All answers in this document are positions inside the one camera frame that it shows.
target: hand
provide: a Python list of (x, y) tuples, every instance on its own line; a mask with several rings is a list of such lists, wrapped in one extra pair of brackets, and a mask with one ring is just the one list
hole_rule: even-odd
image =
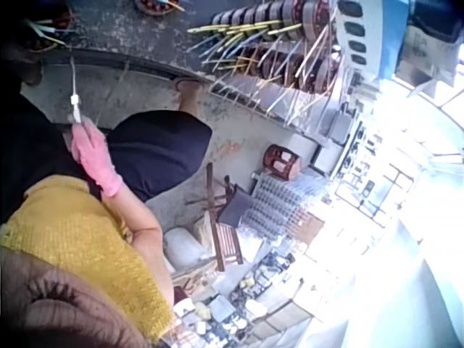
[(76, 162), (84, 167), (88, 176), (95, 180), (103, 193), (114, 196), (120, 189), (123, 179), (116, 173), (109, 156), (106, 138), (90, 121), (72, 125), (71, 153)]

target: white wall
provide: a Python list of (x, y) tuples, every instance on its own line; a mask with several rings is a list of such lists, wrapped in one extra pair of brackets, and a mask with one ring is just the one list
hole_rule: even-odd
[[(293, 347), (461, 347), (453, 322), (462, 327), (462, 302), (453, 297), (454, 309), (449, 311), (440, 290), (421, 248), (398, 222), (347, 284), (348, 296), (338, 291), (333, 304), (328, 301), (333, 320), (326, 318), (316, 332), (313, 320)], [(335, 311), (339, 306), (347, 326)]]

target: clutter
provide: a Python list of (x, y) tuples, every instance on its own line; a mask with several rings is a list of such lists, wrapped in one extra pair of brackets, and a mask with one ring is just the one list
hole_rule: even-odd
[(166, 258), (176, 270), (192, 268), (208, 258), (207, 251), (185, 228), (169, 230), (164, 240)]

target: yellow knit sweater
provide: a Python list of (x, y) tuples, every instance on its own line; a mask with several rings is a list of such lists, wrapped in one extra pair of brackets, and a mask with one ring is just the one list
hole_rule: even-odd
[(77, 178), (53, 175), (26, 196), (2, 227), (1, 244), (80, 276), (158, 339), (171, 311), (142, 257), (123, 240), (121, 220)]

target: woman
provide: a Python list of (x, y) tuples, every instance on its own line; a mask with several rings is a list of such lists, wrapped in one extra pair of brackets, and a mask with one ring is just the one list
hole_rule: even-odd
[(2, 321), (33, 346), (158, 339), (172, 320), (173, 285), (144, 202), (201, 165), (212, 133), (196, 119), (202, 85), (178, 81), (179, 111), (133, 115), (107, 139), (90, 120), (74, 124), (71, 154), (20, 82), (5, 81), (16, 93), (2, 103)]

